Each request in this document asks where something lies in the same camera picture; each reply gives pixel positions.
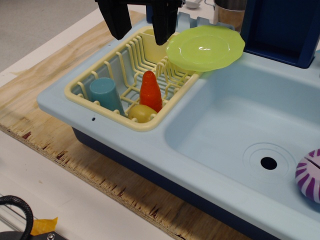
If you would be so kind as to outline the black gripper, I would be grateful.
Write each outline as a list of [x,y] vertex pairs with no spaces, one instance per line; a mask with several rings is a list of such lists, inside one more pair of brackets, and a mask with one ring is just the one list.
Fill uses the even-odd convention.
[[178,9],[185,0],[96,0],[111,35],[121,40],[131,29],[128,5],[152,6],[152,25],[157,45],[161,46],[176,32]]

